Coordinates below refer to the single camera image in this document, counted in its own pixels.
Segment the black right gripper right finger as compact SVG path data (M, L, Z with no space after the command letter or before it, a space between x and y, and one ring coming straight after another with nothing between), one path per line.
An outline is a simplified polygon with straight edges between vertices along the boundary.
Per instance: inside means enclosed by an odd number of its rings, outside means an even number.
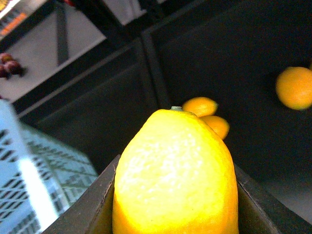
M312 225L269 194L237 165L238 226L241 234L310 234Z

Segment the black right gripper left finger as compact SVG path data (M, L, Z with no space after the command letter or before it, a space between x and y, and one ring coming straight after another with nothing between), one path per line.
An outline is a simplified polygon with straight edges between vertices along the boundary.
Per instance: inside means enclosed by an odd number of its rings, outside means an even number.
M111 234L117 155L83 195L45 231L45 234Z

